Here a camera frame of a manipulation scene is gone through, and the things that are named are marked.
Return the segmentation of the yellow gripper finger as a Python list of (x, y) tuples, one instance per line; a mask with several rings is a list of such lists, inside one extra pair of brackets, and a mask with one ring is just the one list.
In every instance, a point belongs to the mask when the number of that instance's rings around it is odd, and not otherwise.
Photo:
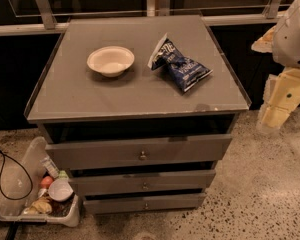
[(260, 53), (272, 53), (274, 31), (275, 27), (270, 28), (262, 37), (260, 37), (251, 45), (251, 49)]
[(273, 133), (278, 131), (289, 117), (287, 110), (282, 110), (277, 107), (271, 107), (268, 104), (263, 104), (260, 107), (256, 128), (261, 133)]

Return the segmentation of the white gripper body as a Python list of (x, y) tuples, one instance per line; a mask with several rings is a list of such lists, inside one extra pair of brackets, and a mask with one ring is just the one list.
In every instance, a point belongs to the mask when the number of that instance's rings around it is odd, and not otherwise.
[(270, 108), (279, 108), (288, 113), (300, 104), (300, 69), (285, 67), (270, 81), (270, 93), (264, 98)]

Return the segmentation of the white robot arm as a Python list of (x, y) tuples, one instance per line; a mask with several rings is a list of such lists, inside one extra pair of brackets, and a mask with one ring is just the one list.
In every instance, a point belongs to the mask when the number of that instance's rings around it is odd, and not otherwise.
[(300, 104), (300, 0), (294, 0), (278, 23), (251, 49), (271, 53), (273, 60), (284, 66), (278, 76), (269, 75), (258, 114), (257, 129), (272, 133)]

